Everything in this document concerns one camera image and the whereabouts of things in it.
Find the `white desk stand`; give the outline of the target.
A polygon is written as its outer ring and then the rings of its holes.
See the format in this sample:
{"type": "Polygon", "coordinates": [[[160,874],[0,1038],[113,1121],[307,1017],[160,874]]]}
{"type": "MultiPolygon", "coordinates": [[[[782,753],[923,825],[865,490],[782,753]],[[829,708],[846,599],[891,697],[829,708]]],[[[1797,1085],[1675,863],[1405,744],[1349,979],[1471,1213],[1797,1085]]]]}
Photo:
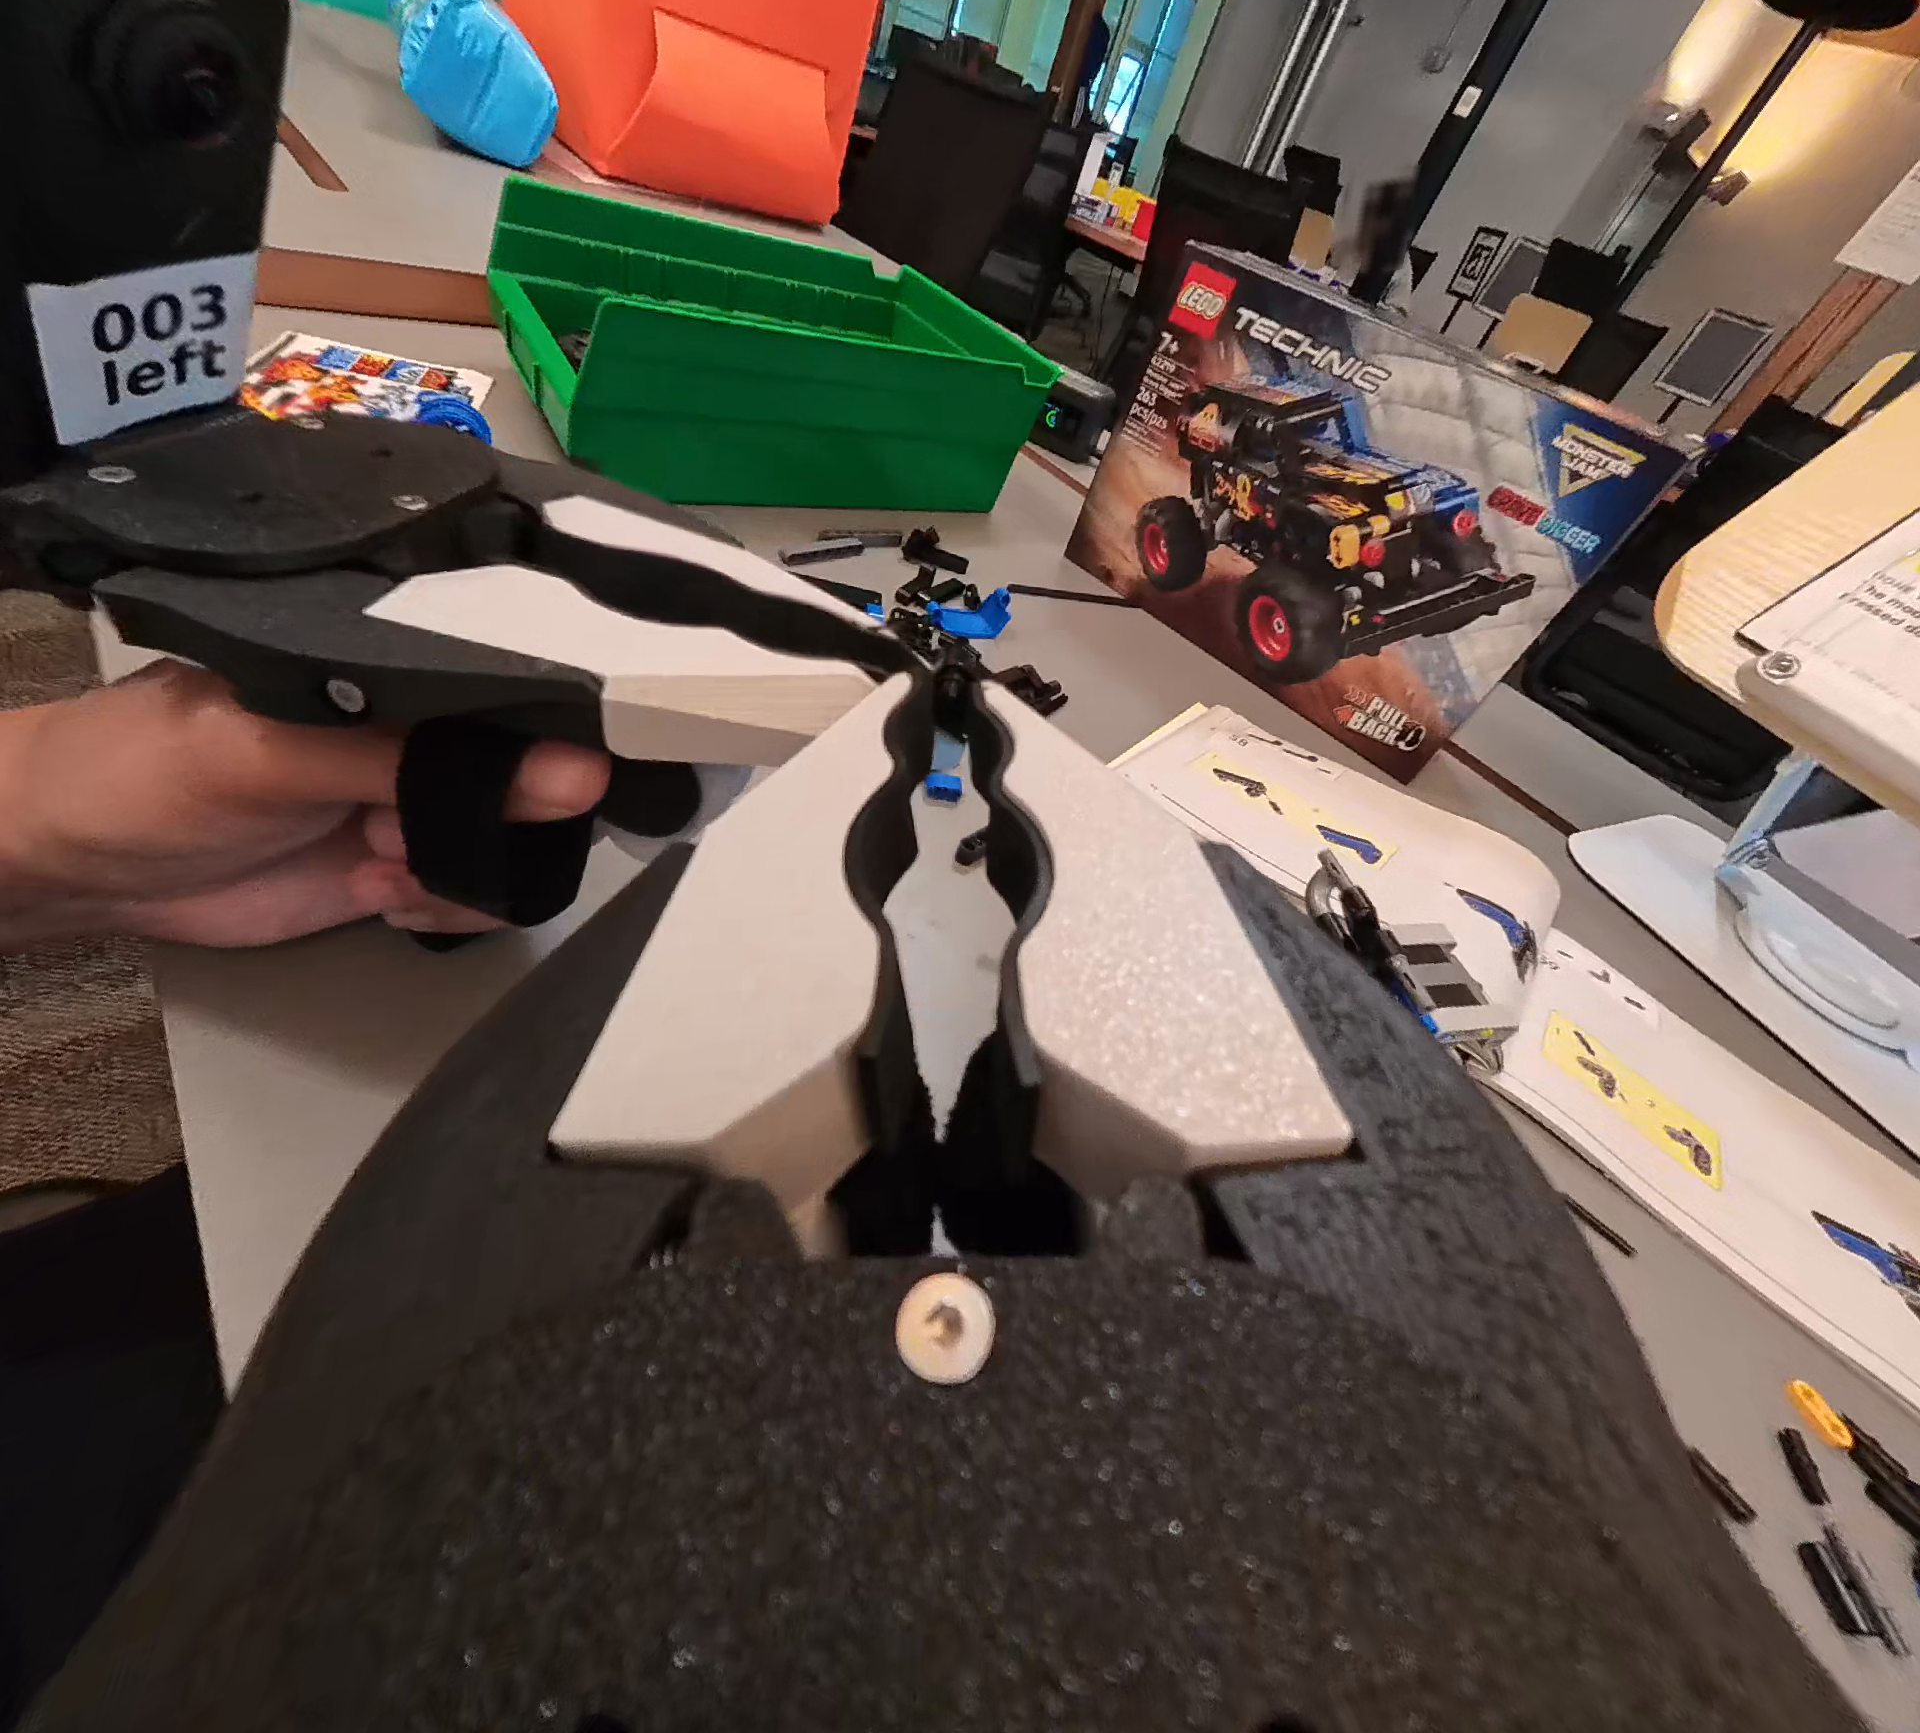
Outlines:
{"type": "Polygon", "coordinates": [[[1647,815],[1575,834],[1575,868],[1848,1096],[1916,1096],[1916,642],[1841,676],[1903,740],[1897,808],[1795,742],[1722,834],[1647,815]]]}

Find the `person's dark pants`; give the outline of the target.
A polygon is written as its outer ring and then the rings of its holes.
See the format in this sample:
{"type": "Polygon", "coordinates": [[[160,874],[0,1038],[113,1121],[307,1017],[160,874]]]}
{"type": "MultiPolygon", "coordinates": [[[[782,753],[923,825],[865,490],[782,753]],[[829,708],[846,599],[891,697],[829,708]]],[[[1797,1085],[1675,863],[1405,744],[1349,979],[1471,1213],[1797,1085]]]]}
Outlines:
{"type": "Polygon", "coordinates": [[[2,1718],[149,1548],[224,1390],[188,1173],[3,1204],[2,1718]]]}

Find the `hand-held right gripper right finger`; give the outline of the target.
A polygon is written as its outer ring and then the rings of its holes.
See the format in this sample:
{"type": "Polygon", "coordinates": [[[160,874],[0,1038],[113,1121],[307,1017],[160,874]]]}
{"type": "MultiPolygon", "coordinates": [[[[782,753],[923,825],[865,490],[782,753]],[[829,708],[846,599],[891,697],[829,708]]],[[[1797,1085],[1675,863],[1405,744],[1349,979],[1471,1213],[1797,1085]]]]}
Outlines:
{"type": "Polygon", "coordinates": [[[968,746],[1012,932],[947,1192],[1110,1202],[1343,1155],[1354,1126],[1202,842],[996,684],[972,689],[968,746]]]}

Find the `black office chair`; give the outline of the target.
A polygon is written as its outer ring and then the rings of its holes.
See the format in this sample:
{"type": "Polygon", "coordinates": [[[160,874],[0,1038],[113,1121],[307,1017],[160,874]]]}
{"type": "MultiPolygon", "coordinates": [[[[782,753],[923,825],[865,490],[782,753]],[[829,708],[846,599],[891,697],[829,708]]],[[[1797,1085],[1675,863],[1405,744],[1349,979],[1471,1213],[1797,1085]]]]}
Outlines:
{"type": "Polygon", "coordinates": [[[848,158],[833,222],[1032,339],[1062,279],[1068,162],[1051,92],[912,54],[848,158]]]}

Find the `green plastic bin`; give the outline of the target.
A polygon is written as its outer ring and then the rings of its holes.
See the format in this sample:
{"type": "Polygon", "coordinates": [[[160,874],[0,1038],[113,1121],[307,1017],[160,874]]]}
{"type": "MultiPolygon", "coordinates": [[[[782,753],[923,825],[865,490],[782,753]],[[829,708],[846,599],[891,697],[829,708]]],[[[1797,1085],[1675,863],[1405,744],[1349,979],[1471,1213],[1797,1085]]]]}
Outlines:
{"type": "Polygon", "coordinates": [[[486,281],[563,454],[687,507],[983,514],[1062,373],[912,267],[524,175],[486,281]]]}

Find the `lego instruction booklet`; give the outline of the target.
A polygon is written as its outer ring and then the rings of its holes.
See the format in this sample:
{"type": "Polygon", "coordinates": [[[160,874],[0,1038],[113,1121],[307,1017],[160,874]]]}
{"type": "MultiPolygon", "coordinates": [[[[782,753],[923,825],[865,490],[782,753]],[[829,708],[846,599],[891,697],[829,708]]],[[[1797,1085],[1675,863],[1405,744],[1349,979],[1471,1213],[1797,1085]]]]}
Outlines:
{"type": "Polygon", "coordinates": [[[1916,1173],[1690,1026],[1556,927],[1526,844],[1187,708],[1113,768],[1302,904],[1332,855],[1405,951],[1452,970],[1428,1023],[1483,1083],[1842,1362],[1916,1407],[1916,1173]]]}

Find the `grey lego chassis assembly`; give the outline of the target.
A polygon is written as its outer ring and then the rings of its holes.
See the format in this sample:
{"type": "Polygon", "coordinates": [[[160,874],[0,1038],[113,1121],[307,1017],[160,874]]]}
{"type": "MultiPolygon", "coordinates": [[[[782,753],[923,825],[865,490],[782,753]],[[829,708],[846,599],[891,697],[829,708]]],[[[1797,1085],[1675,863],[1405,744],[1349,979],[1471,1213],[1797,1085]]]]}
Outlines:
{"type": "Polygon", "coordinates": [[[1317,857],[1304,906],[1307,919],[1464,1072],[1492,1079],[1503,1068],[1524,1000],[1524,977],[1509,961],[1475,962],[1443,923],[1394,927],[1330,849],[1317,857]]]}

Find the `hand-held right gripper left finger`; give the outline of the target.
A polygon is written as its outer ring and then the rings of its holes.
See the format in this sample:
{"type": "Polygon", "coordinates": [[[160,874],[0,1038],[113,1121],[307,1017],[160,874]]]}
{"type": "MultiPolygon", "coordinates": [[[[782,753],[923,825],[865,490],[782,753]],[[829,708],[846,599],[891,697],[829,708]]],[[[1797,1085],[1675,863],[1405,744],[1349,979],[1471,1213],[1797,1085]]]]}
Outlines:
{"type": "Polygon", "coordinates": [[[554,1155],[755,1181],[808,1245],[931,1249],[932,1109],[885,904],[932,738],[932,678],[895,674],[701,836],[554,1155]]]}

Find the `monster truck lego box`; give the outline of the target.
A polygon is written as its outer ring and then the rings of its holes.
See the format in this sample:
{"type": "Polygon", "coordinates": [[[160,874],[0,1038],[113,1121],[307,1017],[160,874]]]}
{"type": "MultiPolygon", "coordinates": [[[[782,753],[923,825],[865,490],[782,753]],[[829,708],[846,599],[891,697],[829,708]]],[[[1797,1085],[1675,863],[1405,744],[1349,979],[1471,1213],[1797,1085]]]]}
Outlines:
{"type": "Polygon", "coordinates": [[[1695,454],[1191,241],[1064,556],[1411,783],[1695,454]]]}

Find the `black lego pin assembly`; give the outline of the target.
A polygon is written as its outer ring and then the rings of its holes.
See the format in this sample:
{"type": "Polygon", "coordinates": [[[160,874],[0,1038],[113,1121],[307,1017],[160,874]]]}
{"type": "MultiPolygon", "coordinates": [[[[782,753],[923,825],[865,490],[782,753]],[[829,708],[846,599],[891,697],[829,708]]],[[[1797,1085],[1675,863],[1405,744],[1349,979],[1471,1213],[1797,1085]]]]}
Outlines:
{"type": "Polygon", "coordinates": [[[987,699],[983,678],[968,667],[949,661],[934,669],[931,684],[932,742],[925,774],[932,768],[955,768],[983,795],[989,821],[998,808],[1002,770],[1008,744],[998,718],[987,699]]]}

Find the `pile of black lego pieces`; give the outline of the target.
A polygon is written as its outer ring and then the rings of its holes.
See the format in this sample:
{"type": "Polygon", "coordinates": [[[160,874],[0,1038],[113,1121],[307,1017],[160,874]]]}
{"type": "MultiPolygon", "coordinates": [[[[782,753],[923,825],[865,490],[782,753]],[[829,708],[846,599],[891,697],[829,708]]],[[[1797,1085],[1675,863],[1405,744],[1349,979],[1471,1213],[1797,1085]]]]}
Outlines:
{"type": "Polygon", "coordinates": [[[872,620],[931,674],[942,665],[955,661],[978,672],[983,682],[1008,689],[1045,718],[1068,706],[1068,689],[1055,678],[1042,674],[1038,667],[1030,661],[995,667],[981,652],[985,644],[995,640],[959,640],[938,633],[929,623],[927,612],[932,604],[955,601],[963,593],[974,597],[995,591],[981,588],[972,578],[972,559],[947,548],[934,527],[825,531],[810,540],[780,546],[778,559],[782,569],[802,582],[810,582],[849,606],[851,612],[872,620]],[[908,569],[908,576],[889,589],[865,588],[827,572],[831,565],[882,554],[891,554],[908,569]]]}

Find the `person's left hand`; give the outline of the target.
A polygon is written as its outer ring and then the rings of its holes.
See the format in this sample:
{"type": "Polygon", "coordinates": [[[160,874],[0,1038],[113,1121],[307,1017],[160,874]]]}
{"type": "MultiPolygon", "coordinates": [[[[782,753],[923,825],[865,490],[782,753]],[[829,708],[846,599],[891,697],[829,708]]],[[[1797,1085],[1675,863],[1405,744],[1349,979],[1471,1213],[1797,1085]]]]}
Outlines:
{"type": "Polygon", "coordinates": [[[399,736],[254,716],[156,661],[2,716],[2,945],[137,936],[264,947],[361,921],[467,936],[497,921],[407,868],[399,736]]]}

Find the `colourful sticker sheet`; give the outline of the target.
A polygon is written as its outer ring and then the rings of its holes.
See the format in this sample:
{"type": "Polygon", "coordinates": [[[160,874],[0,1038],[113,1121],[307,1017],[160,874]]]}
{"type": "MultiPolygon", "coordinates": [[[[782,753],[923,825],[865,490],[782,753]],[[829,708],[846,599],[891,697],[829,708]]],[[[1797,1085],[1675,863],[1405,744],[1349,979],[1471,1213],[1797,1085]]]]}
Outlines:
{"type": "Polygon", "coordinates": [[[444,426],[491,442],[484,414],[491,386],[475,369],[284,331],[248,358],[237,399],[265,418],[303,426],[343,414],[444,426]]]}

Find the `blue filled plastic bag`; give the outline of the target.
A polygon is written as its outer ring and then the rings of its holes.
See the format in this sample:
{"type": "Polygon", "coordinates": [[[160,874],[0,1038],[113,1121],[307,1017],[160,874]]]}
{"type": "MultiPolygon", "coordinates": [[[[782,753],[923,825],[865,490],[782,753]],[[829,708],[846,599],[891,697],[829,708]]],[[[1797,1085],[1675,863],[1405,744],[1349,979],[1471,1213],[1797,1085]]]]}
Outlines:
{"type": "Polygon", "coordinates": [[[539,56],[495,0],[390,0],[399,86],[456,145],[529,167],[559,98],[539,56]]]}

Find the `yellow tipped black lego part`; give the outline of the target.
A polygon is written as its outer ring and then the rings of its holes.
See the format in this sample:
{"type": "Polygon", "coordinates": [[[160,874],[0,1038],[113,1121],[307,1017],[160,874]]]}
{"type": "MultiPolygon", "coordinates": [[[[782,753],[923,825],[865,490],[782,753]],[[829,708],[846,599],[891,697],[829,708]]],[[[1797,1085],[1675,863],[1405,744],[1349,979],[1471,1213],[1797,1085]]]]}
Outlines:
{"type": "Polygon", "coordinates": [[[1824,1445],[1846,1456],[1863,1484],[1865,1499],[1912,1541],[1918,1541],[1918,1480],[1908,1471],[1907,1462],[1859,1422],[1837,1413],[1816,1386],[1790,1381],[1786,1394],[1801,1422],[1824,1445]]]}

